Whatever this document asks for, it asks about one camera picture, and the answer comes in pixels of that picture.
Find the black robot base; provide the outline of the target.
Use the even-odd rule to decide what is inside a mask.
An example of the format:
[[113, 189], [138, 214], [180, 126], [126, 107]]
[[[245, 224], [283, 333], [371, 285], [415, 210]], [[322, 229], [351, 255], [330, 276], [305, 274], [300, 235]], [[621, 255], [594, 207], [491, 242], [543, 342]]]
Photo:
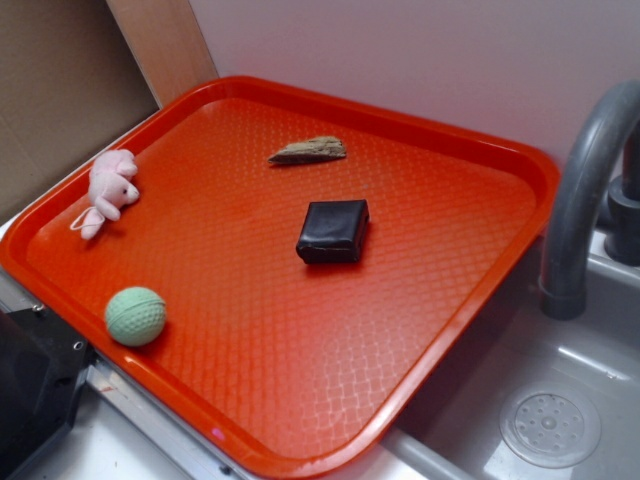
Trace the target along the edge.
[[1, 477], [19, 476], [73, 428], [92, 349], [45, 307], [1, 314]]

